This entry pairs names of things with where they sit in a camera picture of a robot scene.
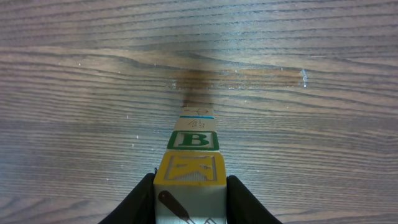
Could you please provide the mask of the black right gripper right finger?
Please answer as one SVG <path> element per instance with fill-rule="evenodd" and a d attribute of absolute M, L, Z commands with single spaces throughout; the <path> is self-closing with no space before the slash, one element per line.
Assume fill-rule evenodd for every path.
<path fill-rule="evenodd" d="M 227 224 L 282 224 L 235 176 L 227 181 Z"/>

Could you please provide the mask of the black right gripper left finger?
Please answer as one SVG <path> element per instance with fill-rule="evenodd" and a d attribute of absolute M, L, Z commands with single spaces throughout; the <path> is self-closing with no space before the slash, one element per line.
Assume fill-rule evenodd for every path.
<path fill-rule="evenodd" d="M 154 173 L 146 174 L 99 224 L 155 224 Z"/>

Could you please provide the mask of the wooden block blue X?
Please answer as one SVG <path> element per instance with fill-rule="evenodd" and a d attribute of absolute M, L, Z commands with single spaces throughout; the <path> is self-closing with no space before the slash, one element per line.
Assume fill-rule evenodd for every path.
<path fill-rule="evenodd" d="M 167 151 L 154 179 L 155 222 L 225 224 L 226 196 L 219 152 Z"/>

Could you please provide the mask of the wooden block yellow red drawing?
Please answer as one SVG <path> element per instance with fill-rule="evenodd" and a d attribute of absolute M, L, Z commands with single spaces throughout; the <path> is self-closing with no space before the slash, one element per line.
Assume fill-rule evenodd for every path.
<path fill-rule="evenodd" d="M 218 135 L 215 131 L 174 131 L 167 149 L 185 151 L 219 151 Z"/>

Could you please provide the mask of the blue-top wooden block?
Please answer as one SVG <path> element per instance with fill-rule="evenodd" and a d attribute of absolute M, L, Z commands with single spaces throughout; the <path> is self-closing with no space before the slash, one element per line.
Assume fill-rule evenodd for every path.
<path fill-rule="evenodd" d="M 180 113 L 181 118 L 203 118 L 213 119 L 214 111 L 211 108 L 203 107 L 183 107 Z"/>

